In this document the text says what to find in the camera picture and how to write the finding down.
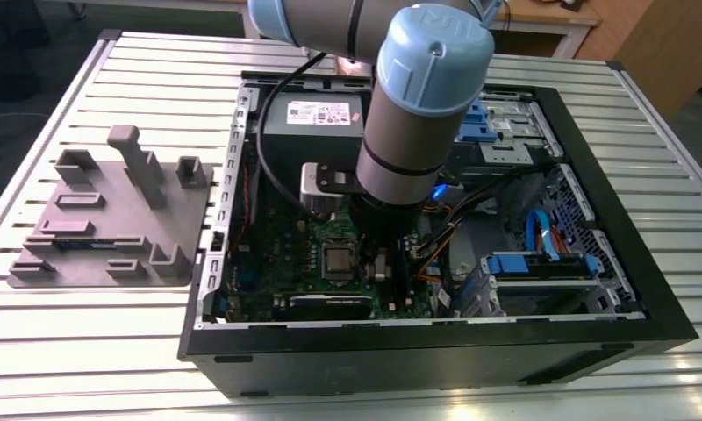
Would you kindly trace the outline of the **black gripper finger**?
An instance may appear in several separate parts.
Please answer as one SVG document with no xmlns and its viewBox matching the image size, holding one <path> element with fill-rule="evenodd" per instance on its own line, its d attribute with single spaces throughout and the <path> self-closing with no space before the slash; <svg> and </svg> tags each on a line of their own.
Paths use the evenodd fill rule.
<svg viewBox="0 0 702 421">
<path fill-rule="evenodd" d="M 388 249 L 380 248 L 378 254 L 366 266 L 367 279 L 371 282 L 384 282 L 392 278 L 392 266 L 388 263 Z"/>
</svg>

